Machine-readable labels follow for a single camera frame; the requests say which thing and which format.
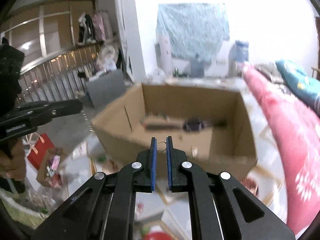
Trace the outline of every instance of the light blue cloth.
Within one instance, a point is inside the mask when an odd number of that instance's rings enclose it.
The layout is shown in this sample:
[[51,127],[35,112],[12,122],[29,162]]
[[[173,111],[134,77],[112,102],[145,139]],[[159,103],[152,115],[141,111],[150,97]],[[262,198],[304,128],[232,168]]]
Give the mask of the light blue cloth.
[[309,78],[303,68],[290,60],[276,61],[276,65],[295,96],[320,116],[320,82]]
[[157,34],[169,35],[172,56],[189,60],[199,55],[210,62],[230,40],[224,4],[159,4]]

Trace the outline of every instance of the red object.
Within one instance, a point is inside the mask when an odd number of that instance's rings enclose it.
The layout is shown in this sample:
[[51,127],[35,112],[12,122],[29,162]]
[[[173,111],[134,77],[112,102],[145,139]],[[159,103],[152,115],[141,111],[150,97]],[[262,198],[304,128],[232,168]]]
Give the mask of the red object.
[[33,146],[30,154],[28,155],[28,160],[31,164],[37,169],[40,169],[41,162],[44,158],[46,151],[50,148],[55,148],[52,141],[50,141],[49,137],[46,133],[40,135],[40,138]]
[[249,67],[244,80],[277,142],[288,196],[287,225],[298,234],[320,210],[320,119],[295,96],[284,95]]
[[143,240],[172,240],[172,238],[164,232],[151,232],[146,234]]

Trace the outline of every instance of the red paper bag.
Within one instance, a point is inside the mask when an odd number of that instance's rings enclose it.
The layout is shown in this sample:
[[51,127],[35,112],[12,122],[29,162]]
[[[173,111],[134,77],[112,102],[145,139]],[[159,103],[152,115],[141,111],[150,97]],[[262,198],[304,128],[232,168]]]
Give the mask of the red paper bag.
[[27,158],[31,162],[31,164],[37,170],[39,170],[46,151],[50,148],[55,148],[55,146],[53,145],[52,141],[50,141],[46,133],[43,133],[41,135],[37,133],[30,134],[29,138],[27,136],[28,143],[31,141],[33,135],[36,135],[38,137],[38,141],[34,146],[30,144],[30,154]]

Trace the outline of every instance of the small cardboard box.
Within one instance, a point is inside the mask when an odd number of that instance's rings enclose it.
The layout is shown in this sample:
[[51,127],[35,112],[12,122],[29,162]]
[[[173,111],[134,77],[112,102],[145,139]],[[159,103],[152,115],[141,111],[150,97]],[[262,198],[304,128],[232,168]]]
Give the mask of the small cardboard box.
[[[227,121],[226,127],[146,131],[145,114],[165,114],[171,119],[199,118]],[[257,156],[249,117],[240,92],[171,85],[138,85],[109,104],[92,125],[106,152],[126,165],[135,162],[140,151],[150,148],[151,138],[165,141],[186,152],[188,159],[207,172],[228,171],[243,179],[256,165]],[[192,149],[198,153],[192,157]],[[157,153],[157,176],[166,177],[166,154]]]

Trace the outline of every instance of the silver screw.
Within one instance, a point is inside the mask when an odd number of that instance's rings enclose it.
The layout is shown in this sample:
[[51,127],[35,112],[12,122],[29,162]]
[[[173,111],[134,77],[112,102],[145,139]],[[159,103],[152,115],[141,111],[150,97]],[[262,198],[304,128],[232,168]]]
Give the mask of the silver screw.
[[103,172],[97,172],[97,173],[94,175],[94,178],[95,178],[95,179],[103,179],[103,177],[104,177]]
[[182,167],[189,169],[192,167],[192,163],[191,162],[183,162],[182,163]]
[[139,163],[139,162],[135,162],[135,163],[132,163],[132,168],[134,168],[134,169],[140,169],[141,168],[141,166],[142,166],[142,164],[141,163]]
[[223,178],[223,179],[230,179],[231,178],[231,175],[227,172],[222,172],[220,174],[220,177]]

